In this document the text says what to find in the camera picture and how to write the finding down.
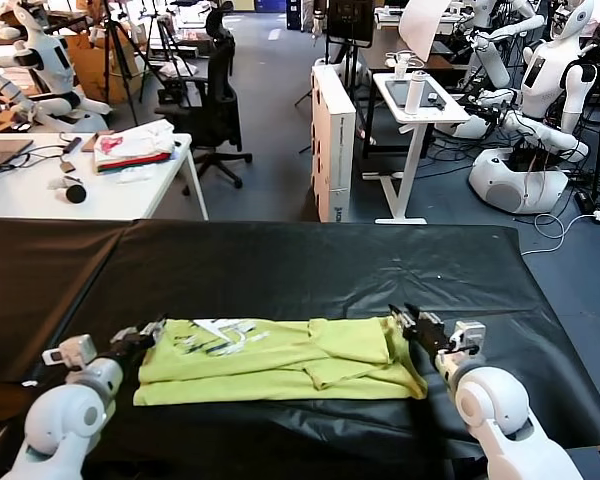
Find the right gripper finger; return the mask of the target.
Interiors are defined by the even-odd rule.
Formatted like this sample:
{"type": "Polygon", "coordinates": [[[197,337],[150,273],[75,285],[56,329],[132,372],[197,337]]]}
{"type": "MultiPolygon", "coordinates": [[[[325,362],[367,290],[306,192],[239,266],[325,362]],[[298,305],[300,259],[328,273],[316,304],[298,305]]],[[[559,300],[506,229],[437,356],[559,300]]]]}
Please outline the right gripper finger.
{"type": "Polygon", "coordinates": [[[404,307],[406,309],[406,315],[409,318],[409,324],[414,328],[436,328],[440,331],[444,330],[444,322],[436,314],[424,311],[420,307],[407,302],[404,303],[404,307]]]}
{"type": "Polygon", "coordinates": [[[403,337],[410,337],[413,334],[415,320],[411,308],[404,304],[403,307],[389,304],[389,310],[396,325],[400,328],[403,337]]]}

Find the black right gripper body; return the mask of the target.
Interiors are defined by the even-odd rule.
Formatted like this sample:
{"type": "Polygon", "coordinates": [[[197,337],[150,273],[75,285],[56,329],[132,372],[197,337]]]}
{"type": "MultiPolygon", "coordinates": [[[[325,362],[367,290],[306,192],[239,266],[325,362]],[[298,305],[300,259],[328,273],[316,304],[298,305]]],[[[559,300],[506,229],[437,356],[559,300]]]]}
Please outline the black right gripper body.
{"type": "Polygon", "coordinates": [[[414,324],[404,329],[403,336],[408,341],[418,343],[426,351],[432,364],[440,353],[446,354],[456,349],[455,341],[446,335],[442,323],[414,324]]]}

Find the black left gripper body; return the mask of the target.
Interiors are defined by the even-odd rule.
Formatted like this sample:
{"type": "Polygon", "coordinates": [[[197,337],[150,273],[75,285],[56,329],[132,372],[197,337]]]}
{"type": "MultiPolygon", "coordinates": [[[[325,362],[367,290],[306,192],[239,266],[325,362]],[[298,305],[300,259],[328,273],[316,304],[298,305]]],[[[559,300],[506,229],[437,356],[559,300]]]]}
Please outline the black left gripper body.
{"type": "Polygon", "coordinates": [[[132,358],[154,345],[152,332],[140,331],[137,328],[125,328],[117,332],[110,340],[109,353],[117,361],[132,358]]]}

